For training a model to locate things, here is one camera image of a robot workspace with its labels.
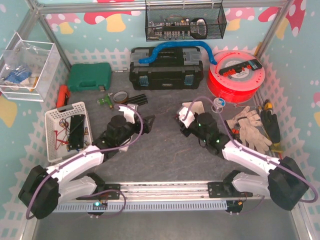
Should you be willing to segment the black aluminium extrusion profile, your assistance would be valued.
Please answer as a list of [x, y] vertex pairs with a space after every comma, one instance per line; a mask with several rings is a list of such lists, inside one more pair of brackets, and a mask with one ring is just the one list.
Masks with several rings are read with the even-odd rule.
[[148, 99], [147, 96], [143, 93], [134, 97], [130, 97], [127, 99], [127, 101], [125, 102], [125, 104], [135, 104], [138, 106], [142, 106], [148, 103]]

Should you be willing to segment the brown tape roll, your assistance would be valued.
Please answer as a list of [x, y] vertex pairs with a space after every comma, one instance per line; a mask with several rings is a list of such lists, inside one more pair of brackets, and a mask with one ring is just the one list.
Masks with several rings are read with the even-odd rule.
[[126, 91], [119, 91], [113, 95], [113, 101], [116, 104], [125, 103], [129, 98], [129, 95]]

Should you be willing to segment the white peg base plate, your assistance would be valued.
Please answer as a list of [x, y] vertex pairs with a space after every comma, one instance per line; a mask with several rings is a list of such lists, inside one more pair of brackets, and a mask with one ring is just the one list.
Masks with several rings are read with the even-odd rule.
[[130, 143], [126, 143], [124, 145], [121, 146], [121, 148], [119, 149], [120, 152], [127, 152], [129, 149]]

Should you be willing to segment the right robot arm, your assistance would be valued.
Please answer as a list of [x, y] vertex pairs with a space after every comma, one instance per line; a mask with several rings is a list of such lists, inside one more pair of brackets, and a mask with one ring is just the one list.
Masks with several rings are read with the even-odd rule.
[[296, 161], [288, 156], [271, 157], [230, 139], [219, 131], [213, 116], [193, 113], [182, 107], [176, 114], [181, 133], [194, 135], [204, 143], [212, 155], [235, 162], [254, 172], [253, 175], [235, 171], [231, 185], [238, 192], [249, 192], [270, 197], [286, 211], [291, 211], [309, 189], [306, 178]]

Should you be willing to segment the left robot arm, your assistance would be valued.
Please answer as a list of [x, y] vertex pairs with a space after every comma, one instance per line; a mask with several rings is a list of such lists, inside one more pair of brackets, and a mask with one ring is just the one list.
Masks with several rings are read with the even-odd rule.
[[106, 130], [85, 150], [47, 168], [41, 165], [33, 167], [18, 194], [18, 198], [27, 207], [26, 219], [43, 219], [58, 204], [72, 199], [105, 194], [104, 184], [97, 175], [89, 173], [82, 178], [77, 177], [106, 162], [121, 148], [131, 145], [134, 134], [148, 134], [155, 118], [155, 115], [144, 118], [134, 115], [134, 122], [129, 122], [123, 115], [115, 115]]

